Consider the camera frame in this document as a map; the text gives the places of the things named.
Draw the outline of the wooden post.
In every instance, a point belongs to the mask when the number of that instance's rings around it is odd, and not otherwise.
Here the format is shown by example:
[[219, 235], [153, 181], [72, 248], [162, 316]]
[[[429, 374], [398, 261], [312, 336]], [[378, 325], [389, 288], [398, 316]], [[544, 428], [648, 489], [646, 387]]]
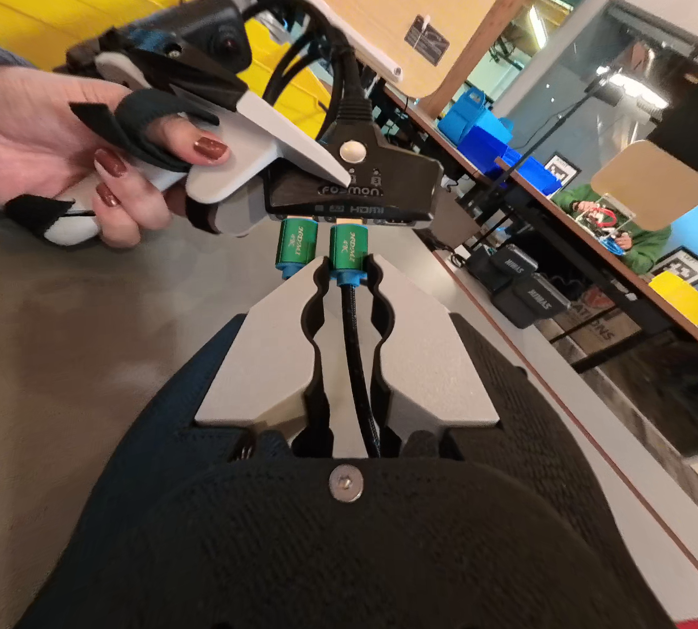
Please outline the wooden post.
[[450, 99], [467, 80], [478, 62], [518, 14], [526, 1], [496, 0], [494, 2], [436, 91], [420, 99], [418, 108], [426, 117], [431, 120], [438, 118]]

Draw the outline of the light blue tote caddy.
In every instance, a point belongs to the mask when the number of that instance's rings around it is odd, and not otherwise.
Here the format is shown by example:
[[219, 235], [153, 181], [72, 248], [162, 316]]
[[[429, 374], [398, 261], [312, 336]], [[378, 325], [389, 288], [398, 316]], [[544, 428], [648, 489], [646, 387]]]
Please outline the light blue tote caddy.
[[459, 145], [487, 110], [489, 109], [485, 93], [471, 86], [438, 121], [437, 128], [453, 145]]

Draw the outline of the black hard case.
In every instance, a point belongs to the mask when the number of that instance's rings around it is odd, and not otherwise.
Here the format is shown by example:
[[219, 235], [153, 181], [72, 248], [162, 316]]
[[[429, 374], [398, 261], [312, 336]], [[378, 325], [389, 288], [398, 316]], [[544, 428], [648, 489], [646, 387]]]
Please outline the black hard case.
[[543, 276], [533, 273], [493, 293], [492, 304], [512, 325], [525, 329], [569, 310], [571, 302]]
[[465, 268], [488, 293], [505, 289], [516, 279], [535, 273], [538, 263], [518, 246], [502, 245], [497, 249], [478, 247], [466, 260]]

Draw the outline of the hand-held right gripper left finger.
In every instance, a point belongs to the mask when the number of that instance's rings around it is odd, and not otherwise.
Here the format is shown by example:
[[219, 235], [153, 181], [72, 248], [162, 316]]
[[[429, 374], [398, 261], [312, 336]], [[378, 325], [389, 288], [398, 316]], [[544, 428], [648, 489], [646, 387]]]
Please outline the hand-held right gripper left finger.
[[233, 426], [287, 437], [329, 430], [320, 350], [327, 258], [316, 258], [244, 317], [196, 413], [204, 426]]

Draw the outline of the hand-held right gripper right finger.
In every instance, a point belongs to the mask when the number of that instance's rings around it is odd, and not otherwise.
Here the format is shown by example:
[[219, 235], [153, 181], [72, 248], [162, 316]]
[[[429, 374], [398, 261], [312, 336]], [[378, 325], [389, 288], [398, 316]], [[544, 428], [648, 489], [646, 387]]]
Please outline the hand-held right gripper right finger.
[[379, 254], [366, 262], [378, 331], [371, 409], [382, 441], [493, 427], [498, 413], [449, 310]]

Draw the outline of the black hdmi switch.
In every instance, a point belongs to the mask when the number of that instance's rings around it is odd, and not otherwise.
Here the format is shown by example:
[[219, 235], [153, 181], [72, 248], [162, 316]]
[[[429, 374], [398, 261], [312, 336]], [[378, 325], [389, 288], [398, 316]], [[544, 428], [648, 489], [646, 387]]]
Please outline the black hdmi switch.
[[388, 143], [372, 122], [336, 122], [320, 144], [350, 176], [347, 186], [311, 175], [285, 159], [263, 173], [266, 212], [272, 217], [361, 220], [423, 229], [436, 212], [441, 163]]

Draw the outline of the small yellow bin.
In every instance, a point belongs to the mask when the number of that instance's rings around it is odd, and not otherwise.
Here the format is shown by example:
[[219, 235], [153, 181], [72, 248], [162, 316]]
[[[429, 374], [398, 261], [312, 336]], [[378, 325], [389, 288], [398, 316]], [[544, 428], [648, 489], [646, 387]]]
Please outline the small yellow bin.
[[671, 271], [653, 277], [650, 288], [685, 318], [697, 324], [697, 287]]

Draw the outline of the framed marker tag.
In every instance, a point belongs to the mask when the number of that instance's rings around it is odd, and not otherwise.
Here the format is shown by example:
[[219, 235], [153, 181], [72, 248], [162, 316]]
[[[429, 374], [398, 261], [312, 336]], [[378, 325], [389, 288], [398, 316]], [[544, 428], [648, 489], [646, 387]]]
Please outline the framed marker tag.
[[680, 246], [661, 257], [650, 271], [651, 277], [669, 272], [691, 286], [697, 286], [697, 255]]
[[544, 168], [560, 182], [561, 189], [568, 186], [581, 172], [578, 166], [557, 151], [544, 164]]

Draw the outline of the person's left hand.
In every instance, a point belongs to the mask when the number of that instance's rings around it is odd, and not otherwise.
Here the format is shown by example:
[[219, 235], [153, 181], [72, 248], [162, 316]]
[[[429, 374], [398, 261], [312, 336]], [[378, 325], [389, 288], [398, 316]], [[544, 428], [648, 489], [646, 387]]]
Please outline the person's left hand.
[[1, 67], [1, 205], [22, 194], [55, 198], [96, 173], [91, 206], [105, 244], [132, 248], [141, 231], [164, 229], [183, 214], [184, 193], [159, 192], [124, 154], [86, 128], [71, 103], [108, 105], [130, 91], [93, 78]]

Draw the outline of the black tripod light stand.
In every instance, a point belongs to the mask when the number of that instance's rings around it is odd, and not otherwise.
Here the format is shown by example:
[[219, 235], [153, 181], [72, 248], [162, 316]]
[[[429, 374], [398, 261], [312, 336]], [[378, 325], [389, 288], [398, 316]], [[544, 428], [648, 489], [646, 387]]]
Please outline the black tripod light stand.
[[521, 161], [545, 163], [560, 153], [580, 166], [580, 147], [590, 147], [598, 131], [598, 115], [614, 110], [621, 99], [604, 68], [590, 79], [581, 79], [557, 66], [545, 75], [511, 112], [514, 123], [512, 148]]

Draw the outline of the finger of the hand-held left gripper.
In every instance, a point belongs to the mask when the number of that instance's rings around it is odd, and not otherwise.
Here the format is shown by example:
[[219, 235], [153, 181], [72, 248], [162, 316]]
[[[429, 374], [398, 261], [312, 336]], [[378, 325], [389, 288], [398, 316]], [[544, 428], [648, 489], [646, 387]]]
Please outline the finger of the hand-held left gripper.
[[189, 223], [194, 228], [213, 235], [245, 237], [266, 216], [263, 197], [231, 197], [212, 204], [188, 198]]
[[244, 93], [235, 110], [189, 92], [186, 99], [218, 118], [218, 126], [209, 130], [230, 150], [224, 163], [189, 171], [186, 192], [194, 201], [220, 203], [280, 158], [321, 180], [349, 186], [350, 174], [334, 155], [257, 94]]

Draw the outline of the printed cardboard box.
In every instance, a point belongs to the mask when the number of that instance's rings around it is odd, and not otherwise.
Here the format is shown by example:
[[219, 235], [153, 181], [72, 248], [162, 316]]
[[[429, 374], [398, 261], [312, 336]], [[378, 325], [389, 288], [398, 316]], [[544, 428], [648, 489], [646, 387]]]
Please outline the printed cardboard box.
[[567, 311], [535, 327], [568, 362], [589, 357], [637, 334], [639, 325], [597, 286], [591, 286]]

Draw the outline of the wooden office table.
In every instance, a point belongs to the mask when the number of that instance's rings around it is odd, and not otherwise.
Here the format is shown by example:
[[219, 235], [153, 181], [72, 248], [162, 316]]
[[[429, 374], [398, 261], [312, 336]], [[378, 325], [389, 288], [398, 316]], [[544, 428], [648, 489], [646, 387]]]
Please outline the wooden office table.
[[668, 331], [677, 339], [697, 340], [697, 327], [650, 288], [648, 282], [632, 273], [617, 257], [595, 242], [570, 216], [520, 177], [518, 172], [511, 172], [500, 157], [495, 161], [507, 180], [513, 181], [505, 191], [496, 188], [501, 196], [501, 207], [510, 208], [516, 217], [544, 236], [606, 294], [613, 310], [624, 312], [639, 328], [630, 337], [571, 363], [573, 371], [583, 374]]
[[393, 144], [439, 161], [444, 174], [451, 180], [468, 178], [478, 189], [491, 183], [442, 135], [428, 116], [410, 105], [408, 98], [396, 93], [384, 79], [378, 80], [370, 98], [378, 110], [376, 122], [386, 130], [386, 136]]

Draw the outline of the black wall screen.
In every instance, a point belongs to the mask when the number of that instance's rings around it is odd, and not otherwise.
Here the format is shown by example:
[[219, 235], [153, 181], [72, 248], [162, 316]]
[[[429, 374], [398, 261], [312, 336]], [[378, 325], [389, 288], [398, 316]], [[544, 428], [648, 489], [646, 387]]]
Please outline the black wall screen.
[[647, 139], [697, 171], [697, 62], [676, 60], [663, 76], [669, 104]]

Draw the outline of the blue plastic bin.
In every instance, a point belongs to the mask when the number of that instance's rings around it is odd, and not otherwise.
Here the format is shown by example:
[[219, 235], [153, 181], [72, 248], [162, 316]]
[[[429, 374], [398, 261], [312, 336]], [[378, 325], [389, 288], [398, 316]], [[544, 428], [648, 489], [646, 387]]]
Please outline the blue plastic bin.
[[482, 168], [505, 153], [512, 131], [511, 120], [497, 118], [491, 110], [484, 110], [462, 138], [457, 150], [472, 165]]
[[[519, 163], [520, 159], [521, 154], [508, 146], [501, 157], [501, 160], [512, 169]], [[561, 181], [534, 157], [526, 158], [518, 169], [514, 171], [514, 175], [526, 180], [530, 185], [536, 188], [539, 193], [546, 197], [554, 195], [562, 188]]]

